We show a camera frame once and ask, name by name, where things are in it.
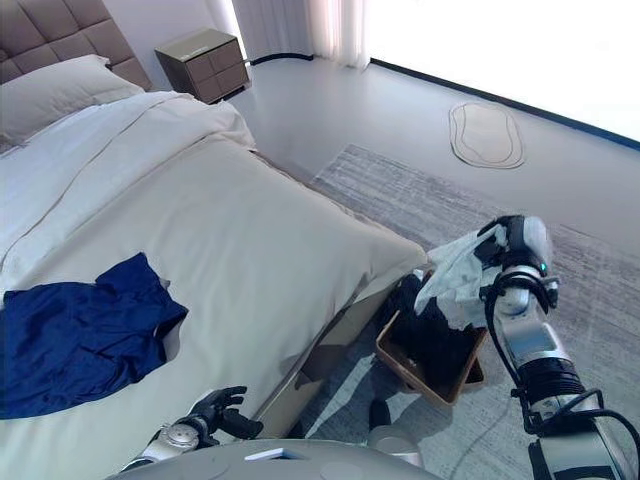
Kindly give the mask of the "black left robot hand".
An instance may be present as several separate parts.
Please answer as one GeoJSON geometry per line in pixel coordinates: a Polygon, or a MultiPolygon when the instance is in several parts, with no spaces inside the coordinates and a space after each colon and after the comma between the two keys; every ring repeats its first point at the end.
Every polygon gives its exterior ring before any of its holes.
{"type": "Polygon", "coordinates": [[[204,422],[209,435],[222,430],[234,438],[255,439],[262,432],[263,423],[252,420],[239,411],[247,390],[246,386],[213,390],[199,399],[190,413],[204,422]]]}

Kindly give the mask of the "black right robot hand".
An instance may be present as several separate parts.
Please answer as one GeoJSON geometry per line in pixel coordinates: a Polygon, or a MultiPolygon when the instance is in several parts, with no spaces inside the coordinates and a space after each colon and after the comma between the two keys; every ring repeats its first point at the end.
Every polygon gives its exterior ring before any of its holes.
{"type": "Polygon", "coordinates": [[[542,277],[550,273],[552,241],[544,222],[536,216],[505,215],[486,224],[477,239],[491,231],[474,249],[484,268],[500,266],[503,270],[526,266],[542,277]]]}

